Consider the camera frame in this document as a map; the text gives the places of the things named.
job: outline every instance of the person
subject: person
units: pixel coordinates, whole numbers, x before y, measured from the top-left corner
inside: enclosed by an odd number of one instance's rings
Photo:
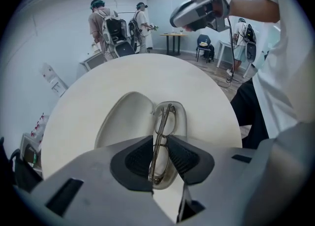
[[[110,61],[117,58],[117,55],[112,46],[107,46],[105,39],[102,35],[103,18],[102,16],[117,15],[116,11],[111,11],[109,8],[104,7],[105,2],[102,0],[93,0],[90,9],[92,14],[89,16],[90,34],[92,34],[95,43],[100,43],[101,51],[106,59]]]
[[[237,71],[242,62],[246,61],[246,43],[243,39],[243,36],[245,34],[247,28],[247,24],[245,19],[240,18],[238,20],[238,23],[235,26],[235,31],[233,34],[233,42],[235,43],[234,45],[234,71]],[[233,68],[228,69],[226,72],[232,76],[232,71]]]
[[[137,21],[138,28],[141,31],[140,33],[140,54],[147,53],[147,45],[146,45],[146,36],[148,35],[148,29],[153,30],[154,28],[148,24],[147,17],[145,15],[145,10],[148,8],[143,2],[137,4],[137,11],[134,14],[134,19]]]
[[[256,149],[263,139],[315,119],[314,30],[296,0],[232,0],[230,15],[281,24],[280,41],[231,101],[239,125],[252,126],[243,147]]]

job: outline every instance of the cable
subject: cable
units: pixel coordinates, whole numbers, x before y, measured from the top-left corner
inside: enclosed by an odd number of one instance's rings
[[[244,83],[244,82],[241,82],[241,81],[238,81],[238,80],[235,80],[235,79],[233,79],[233,81],[236,82],[236,83],[241,83],[241,84]]]
[[[102,56],[106,59],[106,61],[108,61],[107,58],[106,58],[106,56],[105,56],[105,54],[99,49],[97,43],[96,43],[96,46],[97,46],[98,51],[102,54]],[[113,57],[113,59],[115,59],[115,57],[113,56],[113,54],[112,54],[112,52],[110,51],[109,46],[107,45],[106,42],[105,42],[105,46],[106,46],[106,52],[107,52],[107,50],[109,50],[111,56]]]
[[[234,77],[234,59],[235,59],[234,58],[234,48],[233,48],[232,26],[231,26],[231,22],[230,22],[230,18],[229,17],[227,18],[227,20],[228,20],[228,24],[230,26],[230,42],[231,42],[231,49],[232,49],[232,56],[233,56],[233,59],[232,59],[232,76],[228,76],[226,78],[226,82],[227,82],[227,84],[229,84],[228,86],[222,86],[222,85],[220,85],[218,83],[218,85],[220,87],[226,88],[226,89],[231,87],[231,82],[233,81],[233,77]]]

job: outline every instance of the cap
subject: cap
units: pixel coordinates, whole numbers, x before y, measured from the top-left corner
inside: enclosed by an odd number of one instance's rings
[[[137,7],[141,6],[141,5],[144,5],[146,8],[148,8],[148,6],[146,4],[144,4],[144,2],[140,2],[137,4]]]

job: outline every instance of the white t-shirt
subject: white t-shirt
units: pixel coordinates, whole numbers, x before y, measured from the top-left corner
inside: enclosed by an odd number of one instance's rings
[[[238,46],[246,46],[246,43],[243,40],[243,36],[244,36],[245,31],[246,31],[246,27],[247,27],[247,24],[244,22],[238,22],[235,25],[234,34],[238,35],[238,39],[237,39],[237,43],[236,43],[236,45],[238,45]]]
[[[147,29],[147,27],[142,25],[144,23],[148,23],[146,15],[144,14],[143,11],[139,11],[139,12],[135,13],[135,16],[136,16],[138,28],[142,30],[142,35],[147,36],[148,35],[148,29]]]
[[[297,122],[315,119],[314,31],[296,0],[279,4],[281,37],[253,85],[270,138]]]

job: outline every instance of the black pants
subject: black pants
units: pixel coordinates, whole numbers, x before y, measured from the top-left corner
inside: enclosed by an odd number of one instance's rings
[[[252,126],[248,136],[242,139],[243,148],[257,149],[259,143],[269,137],[252,79],[240,86],[231,105],[239,126]]]

